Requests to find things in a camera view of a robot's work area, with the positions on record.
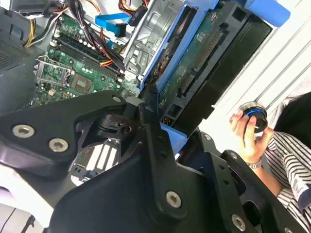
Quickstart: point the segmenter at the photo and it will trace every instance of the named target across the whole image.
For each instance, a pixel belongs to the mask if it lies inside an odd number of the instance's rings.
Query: silver screw
[[[287,227],[284,228],[285,233],[293,233],[293,231]]]
[[[120,98],[118,98],[118,97],[116,97],[116,96],[114,96],[114,97],[112,97],[112,99],[115,101],[115,102],[121,102],[121,99]]]
[[[238,159],[238,156],[235,153],[231,152],[230,155],[232,156],[232,158]]]
[[[244,232],[246,229],[246,225],[243,219],[238,215],[232,215],[231,220],[233,224],[238,228],[241,232]]]
[[[152,112],[153,113],[153,109],[149,106],[149,105],[146,105],[146,107],[145,107],[149,112]]]
[[[54,138],[49,142],[49,147],[54,152],[64,152],[68,149],[68,142],[61,138]]]
[[[28,138],[34,135],[35,129],[30,125],[16,125],[13,127],[12,132],[16,137]]]
[[[208,141],[212,140],[212,138],[211,138],[208,134],[205,134],[204,137],[205,137]]]
[[[179,208],[181,206],[180,196],[173,191],[168,191],[166,193],[166,201],[174,208]]]

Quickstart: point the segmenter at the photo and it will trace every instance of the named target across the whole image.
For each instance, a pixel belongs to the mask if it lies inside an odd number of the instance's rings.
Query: blue ring
[[[252,110],[252,111],[250,111],[250,112],[248,112],[248,113],[246,113],[245,115],[250,115],[251,113],[263,113],[263,111],[262,110],[260,110],[260,109],[255,109],[255,110]]]

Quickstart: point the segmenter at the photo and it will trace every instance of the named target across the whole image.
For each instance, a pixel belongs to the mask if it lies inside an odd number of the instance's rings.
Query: wristwatch
[[[251,169],[256,169],[256,168],[259,168],[262,166],[262,159],[260,158],[260,160],[255,163],[255,164],[249,164],[249,163],[246,163]]]

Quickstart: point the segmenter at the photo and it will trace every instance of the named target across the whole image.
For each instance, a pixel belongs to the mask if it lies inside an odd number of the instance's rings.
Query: ventilation grille
[[[28,56],[30,56],[29,53],[0,39],[0,69]]]

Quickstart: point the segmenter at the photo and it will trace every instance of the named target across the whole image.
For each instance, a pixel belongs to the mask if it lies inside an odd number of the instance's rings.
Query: finger
[[[261,144],[261,146],[263,146],[265,149],[267,148],[272,136],[274,134],[274,130],[267,127],[262,134],[261,139],[259,140],[259,144]]]
[[[238,124],[237,124],[237,127],[235,129],[235,134],[236,136],[238,136],[241,140],[241,146],[244,145],[244,132],[245,132],[245,127],[246,127],[246,124],[249,120],[249,116],[245,115],[243,116],[239,121],[238,121]]]
[[[245,148],[255,147],[254,135],[255,135],[256,121],[257,121],[256,117],[252,116],[247,123],[245,134],[244,134]]]
[[[231,130],[233,132],[235,132],[235,129],[238,125],[239,120],[241,119],[241,117],[243,116],[243,111],[242,110],[238,110],[237,113],[235,115],[233,115],[230,119],[230,125],[231,125]]]

